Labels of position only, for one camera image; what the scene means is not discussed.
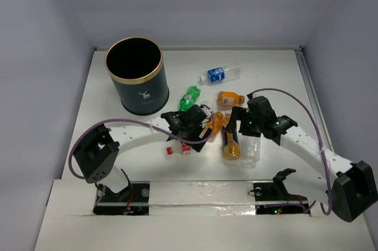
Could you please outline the red label cola bottle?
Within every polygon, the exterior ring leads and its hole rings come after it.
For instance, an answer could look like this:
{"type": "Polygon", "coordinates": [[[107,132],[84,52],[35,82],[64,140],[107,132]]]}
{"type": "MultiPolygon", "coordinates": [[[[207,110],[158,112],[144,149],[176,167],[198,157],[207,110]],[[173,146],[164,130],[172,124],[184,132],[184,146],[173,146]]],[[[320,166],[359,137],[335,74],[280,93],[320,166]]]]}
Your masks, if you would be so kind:
{"type": "Polygon", "coordinates": [[[178,144],[167,147],[166,152],[168,155],[172,155],[172,154],[187,155],[191,153],[191,147],[187,144],[180,142],[178,144]]]}

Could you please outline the small orange floral bottle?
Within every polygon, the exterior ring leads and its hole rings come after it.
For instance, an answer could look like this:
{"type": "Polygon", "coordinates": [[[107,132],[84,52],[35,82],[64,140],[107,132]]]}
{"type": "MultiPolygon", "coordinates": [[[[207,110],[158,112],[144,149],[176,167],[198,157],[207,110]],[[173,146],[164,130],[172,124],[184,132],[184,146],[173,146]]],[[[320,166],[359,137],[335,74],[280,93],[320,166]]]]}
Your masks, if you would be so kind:
{"type": "MultiPolygon", "coordinates": [[[[214,139],[217,134],[219,133],[219,131],[221,130],[221,127],[222,127],[222,121],[223,121],[223,118],[224,118],[224,114],[222,112],[216,112],[215,115],[215,127],[214,127],[214,130],[213,130],[213,133],[211,134],[211,137],[210,139],[214,139]]],[[[207,129],[212,129],[213,128],[213,124],[212,124],[212,120],[210,120],[204,127],[204,130],[206,131],[207,129]]]]}

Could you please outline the clear crushed bottle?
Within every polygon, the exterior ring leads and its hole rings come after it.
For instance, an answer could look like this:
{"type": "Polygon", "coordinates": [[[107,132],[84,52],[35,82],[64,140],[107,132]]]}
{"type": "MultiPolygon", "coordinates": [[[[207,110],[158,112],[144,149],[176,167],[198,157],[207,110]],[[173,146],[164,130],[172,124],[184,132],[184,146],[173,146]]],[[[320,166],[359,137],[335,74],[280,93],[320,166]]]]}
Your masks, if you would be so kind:
{"type": "Polygon", "coordinates": [[[260,161],[260,138],[243,136],[241,141],[242,165],[253,168],[260,161]]]}

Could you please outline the tall orange blue tea bottle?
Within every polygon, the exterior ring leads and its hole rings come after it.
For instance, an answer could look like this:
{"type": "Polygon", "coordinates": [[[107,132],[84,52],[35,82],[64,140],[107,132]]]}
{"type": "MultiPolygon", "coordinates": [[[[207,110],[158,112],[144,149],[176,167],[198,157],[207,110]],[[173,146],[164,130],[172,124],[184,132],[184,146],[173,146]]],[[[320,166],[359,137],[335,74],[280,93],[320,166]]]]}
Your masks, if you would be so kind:
{"type": "Polygon", "coordinates": [[[241,158],[241,150],[236,131],[232,133],[226,131],[226,126],[230,121],[231,113],[226,112],[222,120],[222,137],[223,137],[223,158],[227,161],[235,161],[241,158]]]}

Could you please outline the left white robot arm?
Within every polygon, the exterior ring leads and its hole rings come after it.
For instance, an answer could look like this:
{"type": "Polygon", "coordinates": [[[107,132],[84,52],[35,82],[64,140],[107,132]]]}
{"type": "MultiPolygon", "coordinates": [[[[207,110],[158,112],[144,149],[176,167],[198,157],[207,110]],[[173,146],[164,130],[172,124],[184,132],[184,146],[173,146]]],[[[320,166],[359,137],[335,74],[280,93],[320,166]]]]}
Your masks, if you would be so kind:
{"type": "Polygon", "coordinates": [[[186,111],[165,112],[148,122],[106,119],[87,129],[74,143],[68,157],[71,173],[88,184],[96,184],[101,196],[125,201],[132,183],[124,170],[115,166],[118,155],[152,143],[180,141],[199,152],[210,139],[214,113],[207,105],[186,111]]]}

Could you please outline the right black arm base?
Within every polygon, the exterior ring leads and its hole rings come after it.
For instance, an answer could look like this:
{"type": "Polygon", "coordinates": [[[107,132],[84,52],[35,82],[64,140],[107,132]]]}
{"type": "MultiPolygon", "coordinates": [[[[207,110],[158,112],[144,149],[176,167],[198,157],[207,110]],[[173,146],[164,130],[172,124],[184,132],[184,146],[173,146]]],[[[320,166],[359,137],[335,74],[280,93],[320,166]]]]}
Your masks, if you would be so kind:
{"type": "Polygon", "coordinates": [[[248,195],[255,199],[257,215],[309,214],[308,199],[302,195],[290,194],[284,180],[295,173],[292,168],[279,171],[268,182],[254,182],[248,195]]]}

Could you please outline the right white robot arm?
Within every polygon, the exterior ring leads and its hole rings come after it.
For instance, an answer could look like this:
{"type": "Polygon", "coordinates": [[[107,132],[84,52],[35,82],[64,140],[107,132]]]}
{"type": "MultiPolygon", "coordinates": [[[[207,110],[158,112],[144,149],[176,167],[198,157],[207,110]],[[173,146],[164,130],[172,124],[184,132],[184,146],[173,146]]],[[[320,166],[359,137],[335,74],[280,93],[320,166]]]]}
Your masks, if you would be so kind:
{"type": "Polygon", "coordinates": [[[303,180],[293,168],[279,171],[272,179],[276,198],[303,195],[326,204],[343,221],[354,221],[377,202],[377,187],[371,166],[352,162],[310,137],[287,115],[277,116],[266,97],[249,96],[247,107],[232,108],[226,131],[243,136],[265,137],[306,162],[318,177],[303,180]]]}

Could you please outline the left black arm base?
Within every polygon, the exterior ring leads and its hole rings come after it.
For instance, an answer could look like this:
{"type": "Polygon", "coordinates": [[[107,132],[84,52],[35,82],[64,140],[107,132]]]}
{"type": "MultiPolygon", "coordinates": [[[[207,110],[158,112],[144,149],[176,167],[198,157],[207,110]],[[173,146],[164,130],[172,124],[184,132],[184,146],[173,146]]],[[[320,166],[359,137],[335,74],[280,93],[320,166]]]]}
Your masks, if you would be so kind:
{"type": "Polygon", "coordinates": [[[121,193],[97,185],[93,213],[98,216],[147,216],[149,214],[149,182],[134,182],[121,193]]]}

